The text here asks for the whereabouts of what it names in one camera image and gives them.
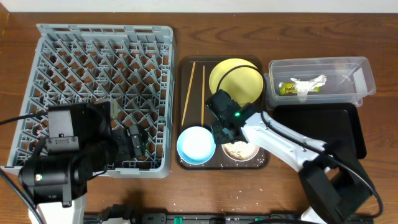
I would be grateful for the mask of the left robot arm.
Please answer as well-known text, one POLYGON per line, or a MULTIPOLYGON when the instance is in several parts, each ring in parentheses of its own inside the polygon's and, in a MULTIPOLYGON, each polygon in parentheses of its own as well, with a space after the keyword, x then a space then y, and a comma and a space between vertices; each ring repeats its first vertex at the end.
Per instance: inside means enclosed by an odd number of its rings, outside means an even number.
POLYGON ((19 171, 32 223, 83 223, 88 181, 145 154, 147 131, 140 124, 113 129, 117 115, 112 99, 49 106, 49 136, 19 171))

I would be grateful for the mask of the pink bowl with rice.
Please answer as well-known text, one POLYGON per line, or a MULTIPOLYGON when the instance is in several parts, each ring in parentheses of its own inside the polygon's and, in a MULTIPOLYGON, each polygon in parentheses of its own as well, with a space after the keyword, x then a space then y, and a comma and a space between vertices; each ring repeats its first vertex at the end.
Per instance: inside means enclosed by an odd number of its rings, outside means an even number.
POLYGON ((238 162, 249 161, 259 152, 259 146, 243 141, 222 144, 221 147, 229 158, 238 162))

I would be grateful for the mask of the white tissue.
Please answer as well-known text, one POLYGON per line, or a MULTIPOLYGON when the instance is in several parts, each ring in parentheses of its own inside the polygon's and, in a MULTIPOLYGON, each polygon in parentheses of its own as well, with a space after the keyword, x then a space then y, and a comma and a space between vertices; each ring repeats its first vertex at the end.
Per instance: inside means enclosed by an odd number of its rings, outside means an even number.
POLYGON ((291 78, 290 80, 295 83, 298 99, 301 103, 303 103, 307 100, 307 95, 309 92, 320 91, 320 87, 326 83, 326 76, 320 75, 308 81, 301 81, 296 78, 291 78))

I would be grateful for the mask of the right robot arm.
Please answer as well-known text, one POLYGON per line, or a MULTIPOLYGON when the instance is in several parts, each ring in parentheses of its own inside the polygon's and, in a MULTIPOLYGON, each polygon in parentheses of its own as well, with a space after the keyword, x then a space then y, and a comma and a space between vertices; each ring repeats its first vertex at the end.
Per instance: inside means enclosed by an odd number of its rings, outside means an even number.
POLYGON ((278 123, 252 104, 233 100, 206 103, 216 117, 211 126, 217 144, 257 145, 298 173, 310 202, 300 223, 344 223, 376 189, 356 156, 278 123))

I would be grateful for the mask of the wooden chopstick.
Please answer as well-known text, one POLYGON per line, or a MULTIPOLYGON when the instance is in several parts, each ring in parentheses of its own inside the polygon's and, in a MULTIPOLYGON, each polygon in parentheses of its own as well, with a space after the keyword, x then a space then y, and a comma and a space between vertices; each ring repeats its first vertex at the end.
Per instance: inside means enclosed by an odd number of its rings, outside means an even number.
POLYGON ((202 82, 201 82, 201 126, 204 127, 205 123, 205 66, 202 67, 202 82))
POLYGON ((195 73, 195 67, 196 67, 196 62, 193 62, 193 64, 192 64, 192 70, 191 70, 191 73, 190 73, 190 80, 189 80, 188 89, 187 89, 187 95, 186 95, 185 104, 184 104, 184 109, 183 109, 183 116, 182 116, 182 123, 181 123, 181 126, 183 126, 183 125, 184 125, 184 122, 185 122, 185 117, 186 117, 186 113, 187 113, 188 102, 189 102, 189 98, 190 98, 190 92, 191 92, 191 89, 192 89, 193 77, 194 77, 194 73, 195 73))

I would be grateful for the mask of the green yellow snack wrapper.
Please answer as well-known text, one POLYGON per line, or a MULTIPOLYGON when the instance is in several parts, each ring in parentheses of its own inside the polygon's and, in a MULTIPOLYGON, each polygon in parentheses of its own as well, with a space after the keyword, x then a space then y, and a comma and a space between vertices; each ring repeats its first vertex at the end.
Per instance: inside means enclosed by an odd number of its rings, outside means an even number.
POLYGON ((298 83, 279 83, 280 95, 307 95, 308 92, 319 92, 320 87, 312 83, 298 82, 298 83))

